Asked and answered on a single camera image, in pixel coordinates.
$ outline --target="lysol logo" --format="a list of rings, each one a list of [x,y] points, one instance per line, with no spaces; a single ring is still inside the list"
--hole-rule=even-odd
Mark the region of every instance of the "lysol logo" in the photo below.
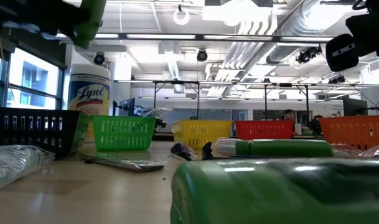
[[[89,104],[102,104],[104,94],[105,87],[103,85],[94,84],[79,88],[77,91],[78,103],[76,105],[76,108]]]

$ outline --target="black basket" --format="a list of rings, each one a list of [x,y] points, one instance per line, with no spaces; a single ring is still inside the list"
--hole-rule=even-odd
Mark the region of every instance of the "black basket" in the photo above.
[[[82,146],[89,121],[81,111],[0,108],[0,146],[35,145],[67,156]]]

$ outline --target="white lid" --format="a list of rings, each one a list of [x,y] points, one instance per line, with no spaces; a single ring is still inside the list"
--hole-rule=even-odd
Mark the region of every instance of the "white lid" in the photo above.
[[[70,68],[70,74],[99,75],[110,79],[110,71],[108,69],[92,64],[73,64]]]

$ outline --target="yellow basket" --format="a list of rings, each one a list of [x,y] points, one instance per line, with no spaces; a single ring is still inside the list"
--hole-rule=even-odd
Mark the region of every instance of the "yellow basket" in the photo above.
[[[228,138],[232,121],[182,120],[172,124],[174,141],[183,142],[192,149],[201,149],[218,138]]]

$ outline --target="monitor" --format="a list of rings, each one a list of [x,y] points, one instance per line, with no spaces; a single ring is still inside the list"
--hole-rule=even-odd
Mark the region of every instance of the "monitor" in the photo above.
[[[134,116],[135,98],[122,100],[119,106],[121,106],[121,109],[119,109],[120,116]]]
[[[344,116],[368,115],[368,102],[350,98],[343,99]]]

